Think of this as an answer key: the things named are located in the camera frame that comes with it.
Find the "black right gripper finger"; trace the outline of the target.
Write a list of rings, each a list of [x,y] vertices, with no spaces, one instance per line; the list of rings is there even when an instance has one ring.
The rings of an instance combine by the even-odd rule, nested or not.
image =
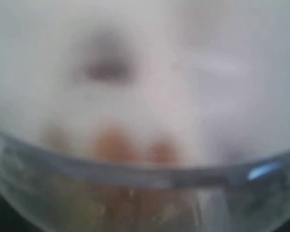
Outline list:
[[[17,229],[17,217],[0,194],[0,232],[13,232]]]

